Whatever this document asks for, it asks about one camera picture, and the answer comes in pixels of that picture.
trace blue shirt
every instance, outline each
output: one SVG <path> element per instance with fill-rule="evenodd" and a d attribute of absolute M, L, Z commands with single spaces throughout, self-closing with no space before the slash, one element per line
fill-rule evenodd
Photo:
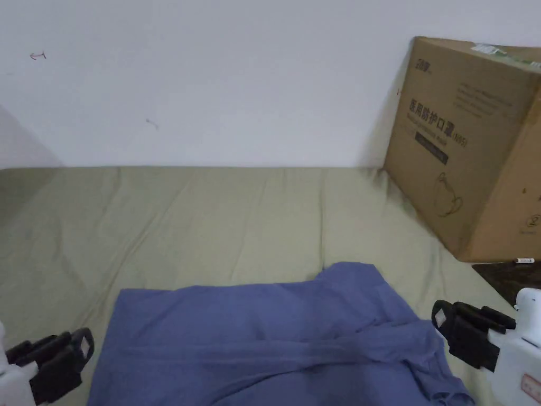
<path fill-rule="evenodd" d="M 470 405 L 442 339 L 372 265 L 313 281 L 123 290 L 88 406 Z"/>

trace box label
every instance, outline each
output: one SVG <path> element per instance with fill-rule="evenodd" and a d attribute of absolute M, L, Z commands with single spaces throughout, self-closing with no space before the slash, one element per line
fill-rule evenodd
<path fill-rule="evenodd" d="M 499 57 L 501 57 L 503 59 L 506 59 L 508 61 L 519 62 L 519 63 L 529 65 L 529 66 L 531 66 L 533 68 L 536 68 L 536 69 L 541 69 L 541 62 L 528 61 L 526 59 L 518 58 L 518 57 L 516 57 L 514 55 L 511 55 L 511 54 L 507 53 L 503 49 L 499 49 L 499 48 L 495 47 L 494 45 L 475 44 L 475 46 L 472 47 L 472 50 L 477 51 L 477 52 L 481 52 L 482 54 L 499 56 Z"/>
<path fill-rule="evenodd" d="M 432 138 L 435 138 L 443 146 L 447 145 L 447 139 L 451 139 L 459 146 L 466 148 L 468 144 L 468 139 L 456 131 L 455 125 L 451 120 L 446 120 L 433 109 L 429 108 L 427 105 L 420 103 L 416 99 L 411 99 L 410 111 L 418 118 L 414 117 L 413 114 L 410 113 L 408 113 L 408 118 L 418 127 L 426 130 L 426 132 Z M 435 129 L 436 133 L 434 133 L 434 131 L 432 131 L 431 129 L 427 128 L 427 126 L 422 123 L 423 121 L 429 124 L 429 127 Z"/>
<path fill-rule="evenodd" d="M 439 149 L 437 146 L 435 146 L 433 143 L 431 143 L 425 136 L 423 136 L 420 132 L 415 133 L 415 140 L 421 144 L 425 149 L 430 152 L 432 155 L 434 155 L 438 161 L 443 163 L 444 165 L 447 165 L 447 161 L 449 160 L 449 156 L 443 152 L 441 149 Z"/>

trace black printed label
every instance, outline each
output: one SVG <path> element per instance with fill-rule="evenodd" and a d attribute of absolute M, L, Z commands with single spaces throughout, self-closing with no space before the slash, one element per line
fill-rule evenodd
<path fill-rule="evenodd" d="M 434 155 L 438 161 L 441 161 L 444 165 L 447 165 L 447 161 L 449 160 L 449 156 L 443 152 L 441 149 L 439 149 L 437 146 L 435 146 L 433 143 L 431 143 L 426 137 L 424 137 L 420 132 L 415 133 L 415 140 L 421 144 L 425 149 L 430 152 L 432 155 Z"/>

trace wall mark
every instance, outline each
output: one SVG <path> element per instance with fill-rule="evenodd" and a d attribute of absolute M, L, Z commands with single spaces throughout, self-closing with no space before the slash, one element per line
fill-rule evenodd
<path fill-rule="evenodd" d="M 36 54 L 34 54 L 33 52 L 30 54 L 30 57 L 31 57 L 34 61 L 36 61 L 36 58 L 39 58 L 39 57 L 41 57 L 41 56 L 43 56 L 43 59 L 47 59 L 47 57 L 45 56 L 45 51 L 41 51 L 41 54 L 39 54 L 39 55 L 36 55 Z"/>
<path fill-rule="evenodd" d="M 149 123 L 150 125 L 154 126 L 154 128 L 156 129 L 156 131 L 160 131 L 160 126 L 158 124 L 156 124 L 154 121 L 152 120 L 149 120 L 149 119 L 146 119 L 145 120 L 147 123 Z"/>

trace white tape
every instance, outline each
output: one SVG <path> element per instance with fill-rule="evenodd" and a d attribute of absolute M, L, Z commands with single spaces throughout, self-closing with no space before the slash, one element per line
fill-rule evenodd
<path fill-rule="evenodd" d="M 81 341 L 81 351 L 83 351 L 83 355 L 85 358 L 88 355 L 88 350 L 90 350 L 90 345 L 88 344 L 87 339 L 83 337 L 83 341 Z"/>
<path fill-rule="evenodd" d="M 440 328 L 441 325 L 445 323 L 445 320 L 447 320 L 447 317 L 445 317 L 445 313 L 443 312 L 443 309 L 440 309 L 440 311 L 436 313 L 434 318 L 436 319 L 438 328 Z"/>

